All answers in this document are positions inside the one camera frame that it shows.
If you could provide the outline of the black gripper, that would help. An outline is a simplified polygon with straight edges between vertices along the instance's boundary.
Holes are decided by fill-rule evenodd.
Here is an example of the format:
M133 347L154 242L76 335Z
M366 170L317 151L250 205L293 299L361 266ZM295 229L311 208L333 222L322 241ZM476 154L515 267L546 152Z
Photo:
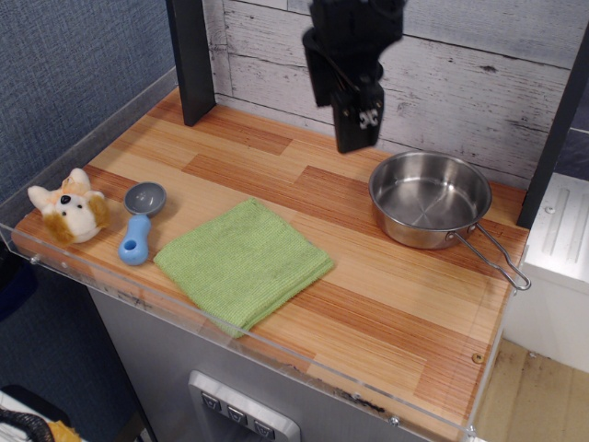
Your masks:
M385 104L379 58L401 40L404 8L403 1L309 5L312 27L302 38L308 73L317 106L333 109L339 153L378 141Z

